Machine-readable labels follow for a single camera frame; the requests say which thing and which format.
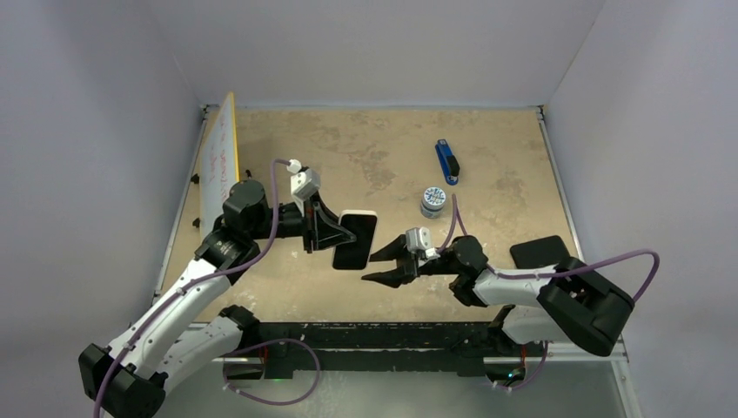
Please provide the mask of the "black smartphone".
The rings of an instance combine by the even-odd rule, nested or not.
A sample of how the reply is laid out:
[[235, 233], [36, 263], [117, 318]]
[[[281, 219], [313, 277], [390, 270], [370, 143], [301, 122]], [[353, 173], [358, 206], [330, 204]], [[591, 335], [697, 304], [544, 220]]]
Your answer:
[[364, 270], [372, 253], [378, 215], [368, 210], [344, 210], [339, 225], [355, 235], [355, 240], [334, 248], [332, 268], [344, 271]]

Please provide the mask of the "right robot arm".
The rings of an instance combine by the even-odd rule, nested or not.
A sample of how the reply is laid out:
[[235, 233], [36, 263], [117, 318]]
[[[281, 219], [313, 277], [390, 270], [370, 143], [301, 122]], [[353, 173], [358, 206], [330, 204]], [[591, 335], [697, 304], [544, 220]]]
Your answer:
[[369, 260], [393, 260], [396, 267], [366, 274], [365, 281], [398, 288], [421, 276], [452, 275], [449, 288], [462, 305], [509, 307], [488, 332], [499, 354], [533, 341], [570, 341], [590, 354], [608, 356], [635, 307], [629, 294], [574, 257], [537, 269], [493, 271], [471, 235], [453, 239], [442, 250], [421, 248], [401, 235]]

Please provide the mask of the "white phone case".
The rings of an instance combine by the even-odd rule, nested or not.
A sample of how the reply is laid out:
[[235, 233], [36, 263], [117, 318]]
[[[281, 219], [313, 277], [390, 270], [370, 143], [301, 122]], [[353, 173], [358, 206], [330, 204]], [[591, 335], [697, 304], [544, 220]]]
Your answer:
[[369, 210], [344, 210], [339, 215], [339, 224], [356, 234], [357, 240], [336, 248], [336, 252], [358, 253], [369, 256], [377, 230], [378, 214]]

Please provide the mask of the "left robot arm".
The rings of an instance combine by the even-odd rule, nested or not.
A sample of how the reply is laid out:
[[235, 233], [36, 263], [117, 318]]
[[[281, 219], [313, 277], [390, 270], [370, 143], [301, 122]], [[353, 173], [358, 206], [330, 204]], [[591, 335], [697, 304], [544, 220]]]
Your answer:
[[235, 184], [175, 284], [135, 323], [105, 346], [89, 345], [78, 358], [93, 414], [152, 417], [165, 397], [210, 361], [263, 346], [259, 322], [246, 308], [230, 306], [203, 329], [188, 326], [245, 271], [263, 259], [277, 238], [301, 238], [308, 253], [339, 253], [359, 241], [346, 218], [328, 210], [309, 172], [291, 177], [294, 202], [270, 206], [253, 179]]

